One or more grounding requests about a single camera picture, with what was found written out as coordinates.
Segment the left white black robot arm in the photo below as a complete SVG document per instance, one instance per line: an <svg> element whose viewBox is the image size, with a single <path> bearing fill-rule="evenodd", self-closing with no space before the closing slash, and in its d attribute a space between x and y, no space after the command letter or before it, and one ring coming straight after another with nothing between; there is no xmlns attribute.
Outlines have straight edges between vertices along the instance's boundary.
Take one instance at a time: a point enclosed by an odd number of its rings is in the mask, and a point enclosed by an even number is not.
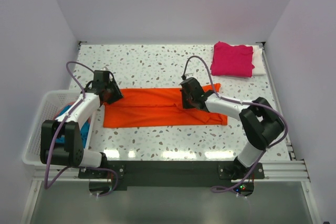
<svg viewBox="0 0 336 224"><path fill-rule="evenodd" d="M43 164L90 167L97 178L108 174L109 165L103 154L86 150L80 130L102 105L112 104L123 98L112 72L95 70L90 81L74 104L54 120L41 125L40 160Z"/></svg>

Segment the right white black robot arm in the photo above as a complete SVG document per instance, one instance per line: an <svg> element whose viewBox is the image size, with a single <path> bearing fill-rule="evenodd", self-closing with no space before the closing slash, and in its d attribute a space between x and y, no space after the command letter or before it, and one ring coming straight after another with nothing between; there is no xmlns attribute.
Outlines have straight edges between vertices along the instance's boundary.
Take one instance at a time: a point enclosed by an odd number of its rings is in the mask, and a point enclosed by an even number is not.
<svg viewBox="0 0 336 224"><path fill-rule="evenodd" d="M247 144L234 159L231 169L239 178L246 178L253 171L262 153L279 137L287 133L281 114L265 98L253 101L221 97L214 89L205 91L193 77L182 77L181 94L184 109L197 109L217 113L241 121Z"/></svg>

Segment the orange t-shirt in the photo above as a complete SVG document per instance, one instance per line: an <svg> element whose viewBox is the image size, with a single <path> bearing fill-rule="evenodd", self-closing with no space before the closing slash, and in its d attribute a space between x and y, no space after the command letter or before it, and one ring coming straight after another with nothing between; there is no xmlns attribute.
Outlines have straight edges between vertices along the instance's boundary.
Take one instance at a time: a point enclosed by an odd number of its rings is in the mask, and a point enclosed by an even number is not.
<svg viewBox="0 0 336 224"><path fill-rule="evenodd" d="M228 125L228 117L182 107L180 88L122 89L123 98L104 107L103 127Z"/></svg>

